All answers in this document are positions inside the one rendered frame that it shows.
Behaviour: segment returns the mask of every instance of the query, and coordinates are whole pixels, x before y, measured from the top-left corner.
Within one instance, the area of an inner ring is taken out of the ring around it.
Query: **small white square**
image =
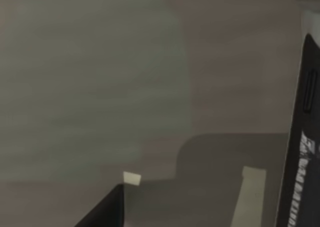
[[[130,172],[123,172],[123,182],[125,184],[133,185],[133,186],[139,186],[141,181],[141,175],[136,173],[130,173]]]

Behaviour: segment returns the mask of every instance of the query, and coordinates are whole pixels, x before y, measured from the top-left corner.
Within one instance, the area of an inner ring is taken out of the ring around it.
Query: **black triangular object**
[[[75,227],[123,227],[124,185],[117,185]]]

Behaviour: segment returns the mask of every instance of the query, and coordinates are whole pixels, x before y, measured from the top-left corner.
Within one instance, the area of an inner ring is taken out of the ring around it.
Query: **light patch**
[[[136,173],[130,173],[130,172],[123,172],[123,182],[125,184],[133,185],[133,186],[139,186],[141,181],[141,175]]]
[[[267,171],[245,166],[242,176],[243,181],[231,227],[248,227],[248,223],[252,227],[260,227]]]

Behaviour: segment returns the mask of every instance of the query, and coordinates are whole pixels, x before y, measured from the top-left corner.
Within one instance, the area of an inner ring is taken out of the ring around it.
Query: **black slot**
[[[309,71],[306,80],[306,88],[304,93],[303,111],[310,113],[315,96],[315,88],[317,83],[318,73],[313,69]]]

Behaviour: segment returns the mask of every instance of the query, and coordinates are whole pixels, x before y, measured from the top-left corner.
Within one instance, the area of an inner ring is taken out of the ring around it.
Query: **black object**
[[[124,185],[117,185],[75,227],[123,227]]]
[[[308,34],[286,153],[276,227],[320,226],[320,48]]]

